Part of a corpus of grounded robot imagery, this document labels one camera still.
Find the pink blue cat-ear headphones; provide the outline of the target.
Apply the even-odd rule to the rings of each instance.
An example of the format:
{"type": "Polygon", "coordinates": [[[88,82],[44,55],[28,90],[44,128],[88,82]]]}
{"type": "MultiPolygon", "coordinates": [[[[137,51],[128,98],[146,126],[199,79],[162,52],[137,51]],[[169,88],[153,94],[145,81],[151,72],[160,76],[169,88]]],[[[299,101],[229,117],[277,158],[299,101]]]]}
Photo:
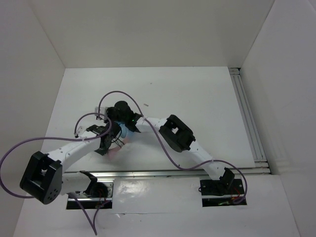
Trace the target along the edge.
{"type": "Polygon", "coordinates": [[[119,123],[121,132],[120,136],[114,139],[115,147],[108,150],[107,158],[109,160],[114,159],[116,154],[128,143],[131,142],[134,133],[130,131],[123,123],[119,123]]]}

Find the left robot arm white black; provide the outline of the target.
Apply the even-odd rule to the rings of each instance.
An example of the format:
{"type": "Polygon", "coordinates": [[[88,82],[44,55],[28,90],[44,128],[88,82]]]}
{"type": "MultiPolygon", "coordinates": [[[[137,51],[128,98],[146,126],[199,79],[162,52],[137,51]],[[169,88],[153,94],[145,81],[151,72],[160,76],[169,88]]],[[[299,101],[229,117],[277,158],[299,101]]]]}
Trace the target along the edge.
{"type": "Polygon", "coordinates": [[[80,192],[86,197],[105,197],[107,187],[88,171],[67,174],[75,162],[91,152],[105,155],[112,141],[120,136],[116,122],[105,126],[92,125],[77,142],[71,142],[49,153],[34,153],[20,181],[20,188],[43,204],[50,204],[59,195],[80,192]]]}

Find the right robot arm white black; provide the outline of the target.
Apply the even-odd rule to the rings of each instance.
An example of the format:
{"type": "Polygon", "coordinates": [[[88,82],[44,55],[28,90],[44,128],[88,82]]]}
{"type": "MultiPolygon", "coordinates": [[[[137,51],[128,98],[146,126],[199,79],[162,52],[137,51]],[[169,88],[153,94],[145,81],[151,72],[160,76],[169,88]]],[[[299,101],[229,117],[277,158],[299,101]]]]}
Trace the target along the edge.
{"type": "Polygon", "coordinates": [[[193,131],[177,116],[146,118],[142,113],[133,112],[125,101],[118,101],[113,107],[107,108],[106,115],[112,122],[118,123],[129,132],[153,132],[166,154],[168,151],[164,146],[164,142],[178,153],[186,152],[192,154],[193,160],[197,165],[187,168],[187,170],[202,167],[210,176],[217,171],[212,165],[215,160],[196,141],[193,131]]]}

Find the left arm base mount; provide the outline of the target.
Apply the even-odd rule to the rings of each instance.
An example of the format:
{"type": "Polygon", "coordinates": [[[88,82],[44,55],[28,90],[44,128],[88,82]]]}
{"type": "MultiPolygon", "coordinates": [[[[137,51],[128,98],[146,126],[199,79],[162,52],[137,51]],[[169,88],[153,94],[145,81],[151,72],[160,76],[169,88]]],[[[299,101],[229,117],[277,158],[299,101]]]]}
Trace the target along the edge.
{"type": "Polygon", "coordinates": [[[65,173],[62,178],[62,193],[68,195],[67,210],[111,209],[113,182],[101,182],[87,171],[65,173]]]}

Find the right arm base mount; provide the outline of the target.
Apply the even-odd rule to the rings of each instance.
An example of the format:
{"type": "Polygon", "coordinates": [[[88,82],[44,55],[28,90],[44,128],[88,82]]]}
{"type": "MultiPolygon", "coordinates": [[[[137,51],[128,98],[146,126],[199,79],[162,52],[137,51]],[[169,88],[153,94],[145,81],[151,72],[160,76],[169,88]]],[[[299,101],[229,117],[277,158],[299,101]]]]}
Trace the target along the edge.
{"type": "Polygon", "coordinates": [[[201,193],[202,207],[220,207],[232,205],[247,205],[246,199],[240,203],[239,201],[244,196],[244,186],[241,179],[234,179],[230,188],[221,193],[216,184],[219,180],[200,180],[200,187],[198,191],[201,193]]]}

